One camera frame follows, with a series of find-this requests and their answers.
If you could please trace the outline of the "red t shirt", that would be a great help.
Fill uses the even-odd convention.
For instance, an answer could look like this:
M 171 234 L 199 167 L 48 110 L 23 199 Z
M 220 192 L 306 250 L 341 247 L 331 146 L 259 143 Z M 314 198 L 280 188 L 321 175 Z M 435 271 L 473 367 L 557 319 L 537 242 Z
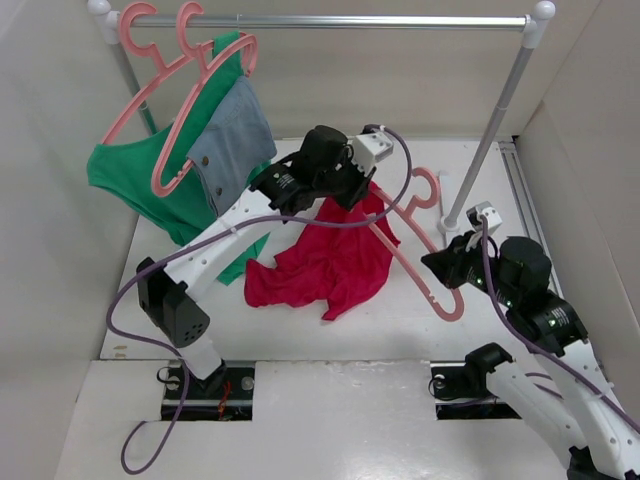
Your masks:
M 244 297 L 254 308 L 292 308 L 324 301 L 324 321 L 370 300 L 388 280 L 392 253 L 370 227 L 308 225 L 297 242 L 274 257 L 275 266 L 247 262 Z

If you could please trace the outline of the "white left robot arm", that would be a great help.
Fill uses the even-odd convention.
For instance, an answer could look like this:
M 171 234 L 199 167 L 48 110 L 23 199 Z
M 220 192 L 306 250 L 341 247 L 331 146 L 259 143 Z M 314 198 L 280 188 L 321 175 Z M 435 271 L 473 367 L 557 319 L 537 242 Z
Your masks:
M 196 393 L 216 394 L 226 373 L 206 333 L 210 318 L 199 304 L 214 281 L 257 240 L 317 199 L 331 198 L 352 209 L 366 196 L 377 163 L 392 151 L 392 141 L 374 127 L 353 139 L 332 127 L 314 127 L 297 151 L 256 176 L 196 239 L 217 236 L 217 241 L 203 248 L 188 244 L 178 258 L 138 281 L 141 309 L 184 359 Z

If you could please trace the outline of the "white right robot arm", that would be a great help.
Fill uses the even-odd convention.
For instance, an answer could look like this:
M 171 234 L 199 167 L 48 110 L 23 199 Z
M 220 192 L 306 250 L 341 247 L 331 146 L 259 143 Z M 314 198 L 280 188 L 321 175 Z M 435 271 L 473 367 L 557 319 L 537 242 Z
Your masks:
M 544 440 L 570 479 L 638 478 L 639 428 L 604 377 L 576 311 L 550 290 L 543 248 L 510 237 L 491 255 L 484 242 L 468 247 L 470 237 L 456 237 L 422 263 L 449 289 L 469 284 L 489 295 L 556 392 L 545 392 L 503 347 L 488 343 L 461 364 L 433 368 L 435 398 L 459 404 L 496 397 Z

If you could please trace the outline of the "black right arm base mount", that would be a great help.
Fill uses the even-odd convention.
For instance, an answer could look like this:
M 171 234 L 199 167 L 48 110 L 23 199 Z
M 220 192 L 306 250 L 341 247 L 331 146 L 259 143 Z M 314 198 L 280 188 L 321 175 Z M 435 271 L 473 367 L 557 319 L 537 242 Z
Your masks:
M 487 388 L 487 376 L 513 357 L 496 343 L 481 346 L 463 361 L 432 362 L 428 391 L 440 421 L 506 420 L 520 416 Z

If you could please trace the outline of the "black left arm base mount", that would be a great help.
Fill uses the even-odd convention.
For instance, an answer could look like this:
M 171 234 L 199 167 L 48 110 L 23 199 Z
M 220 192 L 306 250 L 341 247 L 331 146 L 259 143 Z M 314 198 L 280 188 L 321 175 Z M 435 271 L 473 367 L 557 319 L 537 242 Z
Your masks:
M 255 373 L 255 362 L 230 362 L 219 386 L 213 392 L 207 392 L 195 379 L 191 379 L 177 420 L 251 421 Z M 184 371 L 177 362 L 170 362 L 156 372 L 156 380 L 163 386 L 160 416 L 162 420 L 168 421 L 178 410 L 184 391 Z

